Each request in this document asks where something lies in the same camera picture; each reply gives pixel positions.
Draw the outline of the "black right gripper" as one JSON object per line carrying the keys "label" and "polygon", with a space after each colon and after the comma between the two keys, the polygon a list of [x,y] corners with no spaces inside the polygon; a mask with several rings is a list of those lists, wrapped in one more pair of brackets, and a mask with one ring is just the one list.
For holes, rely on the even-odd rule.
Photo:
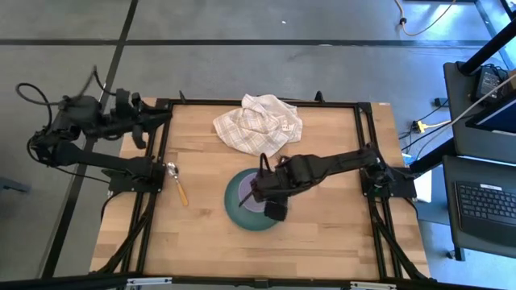
{"label": "black right gripper", "polygon": [[323,180],[323,158],[292,156],[284,158],[273,171],[268,157],[260,157],[260,166],[252,180],[252,192],[239,202],[239,207],[257,208],[257,201],[291,197]]}

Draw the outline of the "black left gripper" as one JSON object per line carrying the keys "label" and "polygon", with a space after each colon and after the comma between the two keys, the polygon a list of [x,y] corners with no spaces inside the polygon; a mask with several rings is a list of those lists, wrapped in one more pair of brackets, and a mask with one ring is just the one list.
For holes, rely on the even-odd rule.
{"label": "black left gripper", "polygon": [[138,118],[141,123],[165,122],[172,117],[169,110],[145,106],[137,110],[117,110],[110,109],[110,113],[105,115],[106,123],[101,126],[100,136],[104,139],[119,138],[121,135],[132,131],[132,139],[139,149],[145,149],[147,143],[144,141],[144,128],[137,125]]}

